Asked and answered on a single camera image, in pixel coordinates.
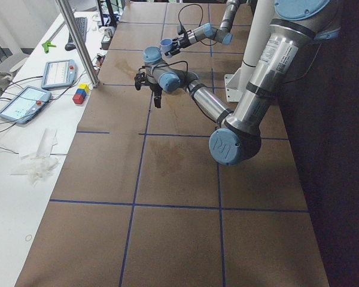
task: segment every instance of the black wall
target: black wall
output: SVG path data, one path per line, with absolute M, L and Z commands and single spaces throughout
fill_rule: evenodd
M 300 50 L 288 80 L 316 49 Z M 345 1 L 340 37 L 278 94 L 330 286 L 358 287 L 359 1 Z

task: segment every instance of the brown tiled floor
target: brown tiled floor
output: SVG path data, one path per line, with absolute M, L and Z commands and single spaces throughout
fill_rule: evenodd
M 328 286 L 278 107 L 254 158 L 217 166 L 214 124 L 187 94 L 164 93 L 155 109 L 149 89 L 133 87 L 143 64 L 133 50 L 175 36 L 159 23 L 176 23 L 184 4 L 128 5 L 124 22 L 158 24 L 120 23 L 17 286 Z M 219 24 L 225 5 L 202 6 Z M 235 23 L 249 25 L 249 11 Z M 187 60 L 207 86 L 224 87 L 242 61 L 248 28 L 237 31 L 212 51 L 239 54 L 198 44 L 206 53 L 192 47 L 168 63 Z

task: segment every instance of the blue cup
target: blue cup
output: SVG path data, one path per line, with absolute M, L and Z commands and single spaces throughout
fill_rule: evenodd
M 163 39 L 160 42 L 161 51 L 165 54 L 166 52 L 170 51 L 173 46 L 173 40 L 171 39 Z

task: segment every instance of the stacked blocks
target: stacked blocks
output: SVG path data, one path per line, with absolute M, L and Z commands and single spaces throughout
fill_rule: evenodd
M 73 96 L 73 101 L 77 105 L 81 105 L 84 102 L 87 94 L 89 94 L 89 86 L 87 84 L 80 84 L 75 95 Z

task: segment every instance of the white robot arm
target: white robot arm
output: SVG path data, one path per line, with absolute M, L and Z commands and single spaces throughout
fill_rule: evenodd
M 155 103 L 159 103 L 162 90 L 187 91 L 203 113 L 220 126 L 209 139 L 209 149 L 221 164 L 237 164 L 258 153 L 259 124 L 296 53 L 315 39 L 334 38 L 340 28 L 342 0 L 274 0 L 273 5 L 270 37 L 235 111 L 209 91 L 196 74 L 172 69 L 157 47 L 145 49 L 142 68 L 146 73 L 141 68 L 135 78 L 137 89 L 141 84 L 150 86 Z

